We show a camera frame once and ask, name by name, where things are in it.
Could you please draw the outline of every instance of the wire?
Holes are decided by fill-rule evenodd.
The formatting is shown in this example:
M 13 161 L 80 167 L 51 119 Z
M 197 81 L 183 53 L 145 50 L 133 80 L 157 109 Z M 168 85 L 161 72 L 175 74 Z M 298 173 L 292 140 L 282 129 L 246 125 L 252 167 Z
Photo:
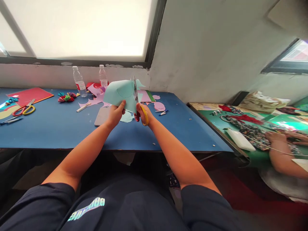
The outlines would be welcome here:
M 251 138 L 251 137 L 249 137 L 249 136 L 246 136 L 246 137 L 248 137 L 249 139 L 251 139 L 251 140 L 253 140 L 253 141 L 255 141 L 255 142 L 259 143 L 259 144 L 262 144 L 261 142 L 256 141 L 255 139 L 253 139 L 253 138 Z M 279 151 L 279 150 L 277 150 L 277 149 L 275 149 L 275 148 L 272 148 L 272 147 L 270 147 L 270 146 L 267 146 L 267 145 L 265 145 L 265 144 L 262 144 L 262 145 L 265 146 L 265 147 L 267 147 L 267 148 L 270 148 L 270 149 L 273 149 L 273 150 L 275 150 L 275 151 L 278 151 L 278 152 L 281 152 L 281 153 L 283 153 L 283 154 L 286 154 L 286 155 L 290 155 L 290 156 L 306 156 L 306 157 L 308 157 L 308 155 L 285 153 L 285 152 Z

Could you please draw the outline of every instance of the green table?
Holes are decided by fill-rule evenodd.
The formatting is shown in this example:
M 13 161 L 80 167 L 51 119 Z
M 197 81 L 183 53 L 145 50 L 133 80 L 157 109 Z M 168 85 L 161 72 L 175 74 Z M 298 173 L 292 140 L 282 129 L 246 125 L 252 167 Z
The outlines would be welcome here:
M 204 117 L 206 119 L 205 122 L 209 123 L 209 125 L 212 125 L 212 128 L 216 129 L 216 132 L 219 132 L 222 135 L 222 137 L 226 138 L 227 141 L 234 144 L 232 142 L 231 138 L 229 137 L 229 135 L 223 129 L 224 128 L 231 128 L 232 130 L 235 130 L 235 131 L 238 131 L 239 129 L 237 127 L 235 127 L 234 125 L 232 125 L 231 123 L 223 121 L 220 118 L 220 116 L 221 115 L 231 115 L 231 116 L 233 115 L 234 116 L 236 114 L 231 113 L 231 112 L 223 112 L 223 114 L 220 114 L 218 116 L 213 116 L 212 112 L 213 111 L 198 110 L 198 113 L 200 113 L 202 115 L 201 117 Z M 247 114 L 251 117 L 254 117 L 251 113 L 244 113 L 244 114 Z M 271 119 L 270 121 L 272 123 L 284 121 L 288 125 L 292 125 L 295 128 L 308 133 L 308 126 L 307 125 L 300 123 L 300 122 L 296 122 L 295 120 L 290 119 L 289 117 L 293 117 L 293 115 L 287 115 L 287 114 L 279 115 L 279 116 Z M 271 131 L 269 129 L 266 129 L 266 128 L 261 127 L 257 124 L 254 124 L 254 123 L 250 123 L 250 122 L 247 122 L 247 121 L 245 121 L 245 123 L 251 124 L 251 125 L 254 125 L 254 126 L 258 126 L 261 129 L 266 130 L 266 131 Z M 305 147 L 305 146 L 298 146 L 298 147 L 302 151 L 303 154 L 307 154 L 307 157 L 296 156 L 296 158 L 308 159 L 308 147 Z M 248 165 L 248 167 L 265 167 L 265 166 L 271 165 L 268 151 L 261 151 L 259 149 L 256 149 L 256 151 L 249 152 L 249 151 L 245 151 L 245 150 L 238 148 L 236 145 L 235 145 L 235 148 L 240 153 L 242 153 L 243 155 L 247 155 L 250 158 L 250 164 Z

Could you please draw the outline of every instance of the water bottle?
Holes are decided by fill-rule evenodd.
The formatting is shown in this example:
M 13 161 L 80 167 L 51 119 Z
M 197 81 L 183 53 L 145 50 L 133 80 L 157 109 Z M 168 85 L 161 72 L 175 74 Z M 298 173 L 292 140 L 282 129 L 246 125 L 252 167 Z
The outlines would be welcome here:
M 108 79 L 107 79 L 107 75 L 104 69 L 104 65 L 100 65 L 99 66 L 99 81 L 100 81 L 100 85 L 101 87 L 107 87 L 108 86 Z
M 80 94 L 81 97 L 87 97 L 88 93 L 86 90 L 86 85 L 84 84 L 82 75 L 80 74 L 80 72 L 78 71 L 78 67 L 77 66 L 73 66 L 73 77 L 78 89 L 78 92 Z

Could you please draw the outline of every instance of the wall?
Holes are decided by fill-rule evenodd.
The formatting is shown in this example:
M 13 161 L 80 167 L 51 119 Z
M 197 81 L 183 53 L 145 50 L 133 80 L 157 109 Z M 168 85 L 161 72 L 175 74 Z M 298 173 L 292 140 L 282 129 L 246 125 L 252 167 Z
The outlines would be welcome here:
M 308 76 L 260 74 L 295 38 L 265 15 L 276 0 L 167 0 L 149 71 L 107 68 L 111 80 L 132 75 L 152 91 L 184 102 L 227 102 L 240 90 L 296 101 Z M 98 69 L 81 67 L 86 81 Z M 73 88 L 71 67 L 0 64 L 2 87 Z

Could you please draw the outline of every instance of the scissors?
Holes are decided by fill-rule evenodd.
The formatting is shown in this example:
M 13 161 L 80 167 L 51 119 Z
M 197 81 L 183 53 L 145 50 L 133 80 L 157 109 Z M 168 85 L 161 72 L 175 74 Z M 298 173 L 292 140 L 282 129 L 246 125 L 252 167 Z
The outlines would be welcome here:
M 134 89 L 134 98 L 135 98 L 136 103 L 138 103 L 139 100 L 138 100 L 138 92 L 137 92 L 137 85 L 136 85 L 135 76 L 134 76 L 134 87 L 135 87 L 135 89 Z M 142 112 L 143 112 L 143 114 L 145 116 L 145 124 L 144 123 L 142 123 L 142 124 L 144 126 L 147 126 L 149 124 L 148 114 L 147 114 L 147 112 L 145 111 L 145 109 L 141 105 L 140 105 L 140 107 L 141 107 L 141 110 L 142 110 Z M 140 120 L 140 113 L 139 112 L 137 112 L 136 114 L 134 113 L 134 116 L 135 116 L 135 120 L 137 122 L 139 122 L 139 120 Z
M 20 115 L 29 115 L 32 112 L 35 111 L 35 107 L 32 105 L 34 103 L 35 99 L 31 100 L 30 103 L 28 103 L 25 106 L 20 107 L 16 111 L 13 112 L 13 116 L 20 116 Z

